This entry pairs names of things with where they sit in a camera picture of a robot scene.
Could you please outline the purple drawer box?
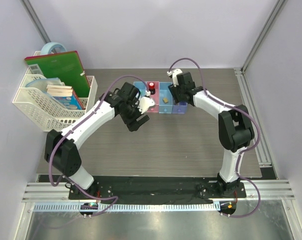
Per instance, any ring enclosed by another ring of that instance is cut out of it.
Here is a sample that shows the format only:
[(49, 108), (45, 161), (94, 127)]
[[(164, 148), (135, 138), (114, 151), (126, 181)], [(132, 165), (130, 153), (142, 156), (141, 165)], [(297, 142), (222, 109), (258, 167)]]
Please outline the purple drawer box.
[(188, 104), (184, 101), (176, 102), (173, 101), (172, 106), (172, 114), (185, 114), (187, 112), (187, 106)]

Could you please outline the red black stamp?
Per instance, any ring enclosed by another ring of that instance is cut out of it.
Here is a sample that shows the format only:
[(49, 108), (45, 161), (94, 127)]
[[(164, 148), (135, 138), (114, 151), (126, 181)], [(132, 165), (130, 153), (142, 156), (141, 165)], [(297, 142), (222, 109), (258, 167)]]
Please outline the red black stamp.
[(156, 93), (156, 86), (154, 82), (149, 82), (148, 83), (148, 89), (150, 91), (151, 95), (154, 95)]

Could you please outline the light blue drawer box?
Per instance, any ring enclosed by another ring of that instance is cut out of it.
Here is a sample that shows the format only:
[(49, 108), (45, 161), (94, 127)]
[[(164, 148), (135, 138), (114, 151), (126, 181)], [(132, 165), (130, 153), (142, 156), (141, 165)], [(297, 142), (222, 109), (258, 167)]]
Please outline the light blue drawer box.
[(143, 96), (146, 95), (146, 90), (147, 90), (147, 88), (146, 88), (146, 86), (145, 86), (145, 84), (144, 84), (143, 82), (141, 82), (141, 81), (134, 81), (134, 82), (133, 82), (133, 85), (134, 85), (136, 88), (138, 88), (138, 90), (139, 90), (139, 92), (140, 92), (140, 97), (143, 97)]

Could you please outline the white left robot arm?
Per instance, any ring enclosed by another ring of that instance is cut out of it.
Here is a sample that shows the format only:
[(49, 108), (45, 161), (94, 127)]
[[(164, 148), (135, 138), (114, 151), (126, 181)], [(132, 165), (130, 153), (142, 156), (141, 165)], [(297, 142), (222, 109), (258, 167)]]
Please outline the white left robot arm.
[(82, 165), (79, 149), (83, 143), (102, 125), (120, 116), (128, 130), (137, 131), (150, 118), (145, 115), (156, 102), (151, 92), (144, 96), (131, 83), (125, 82), (114, 92), (106, 91), (96, 104), (76, 122), (61, 131), (51, 130), (46, 136), (44, 158), (48, 162), (48, 174), (51, 184), (52, 170), (56, 169), (69, 183), (79, 189), (84, 198), (91, 200), (98, 197), (98, 183)]

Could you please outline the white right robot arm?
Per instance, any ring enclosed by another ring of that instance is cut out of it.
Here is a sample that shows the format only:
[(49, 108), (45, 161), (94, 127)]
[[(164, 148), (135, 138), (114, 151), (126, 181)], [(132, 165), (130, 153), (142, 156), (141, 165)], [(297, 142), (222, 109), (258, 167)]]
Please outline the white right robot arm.
[(252, 118), (245, 105), (232, 105), (206, 88), (196, 86), (190, 72), (175, 69), (167, 72), (172, 84), (168, 87), (173, 99), (199, 108), (218, 122), (218, 138), (222, 145), (222, 167), (217, 174), (215, 190), (224, 198), (229, 197), (240, 185), (240, 168), (244, 152), (255, 138)]

